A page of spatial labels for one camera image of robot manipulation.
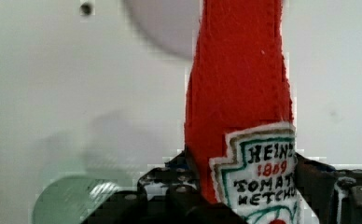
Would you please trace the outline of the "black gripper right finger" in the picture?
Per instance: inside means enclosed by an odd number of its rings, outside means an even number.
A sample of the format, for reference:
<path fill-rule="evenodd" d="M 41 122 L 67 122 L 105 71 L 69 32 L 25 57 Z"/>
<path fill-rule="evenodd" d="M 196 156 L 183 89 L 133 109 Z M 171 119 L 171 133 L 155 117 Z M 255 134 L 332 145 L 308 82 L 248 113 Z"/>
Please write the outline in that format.
<path fill-rule="evenodd" d="M 362 170 L 297 158 L 296 187 L 319 223 L 362 224 Z"/>

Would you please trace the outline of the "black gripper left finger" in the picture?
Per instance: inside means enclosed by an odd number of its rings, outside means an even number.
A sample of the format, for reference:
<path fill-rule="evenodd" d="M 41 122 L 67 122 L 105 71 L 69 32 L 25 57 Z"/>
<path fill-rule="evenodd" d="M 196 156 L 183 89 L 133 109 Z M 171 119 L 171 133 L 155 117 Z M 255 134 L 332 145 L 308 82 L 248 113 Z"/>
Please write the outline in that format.
<path fill-rule="evenodd" d="M 201 193 L 196 165 L 181 152 L 137 182 L 137 190 L 114 193 L 91 215 L 89 224 L 246 224 L 223 203 Z"/>

